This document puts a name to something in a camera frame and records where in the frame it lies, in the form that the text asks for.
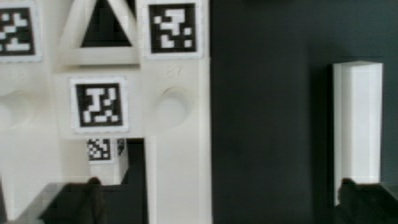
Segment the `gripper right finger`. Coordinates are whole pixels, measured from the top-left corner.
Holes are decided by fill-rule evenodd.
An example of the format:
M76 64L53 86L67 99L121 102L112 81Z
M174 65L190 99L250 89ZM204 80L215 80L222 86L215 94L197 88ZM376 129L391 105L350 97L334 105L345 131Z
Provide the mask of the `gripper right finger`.
M398 198L380 183L341 180L332 224L398 224Z

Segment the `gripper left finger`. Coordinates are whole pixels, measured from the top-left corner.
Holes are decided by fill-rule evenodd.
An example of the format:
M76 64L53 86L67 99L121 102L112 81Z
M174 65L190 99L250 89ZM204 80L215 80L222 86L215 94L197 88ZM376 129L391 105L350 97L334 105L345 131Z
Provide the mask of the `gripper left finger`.
M149 224L142 183L69 183L39 215L44 224Z

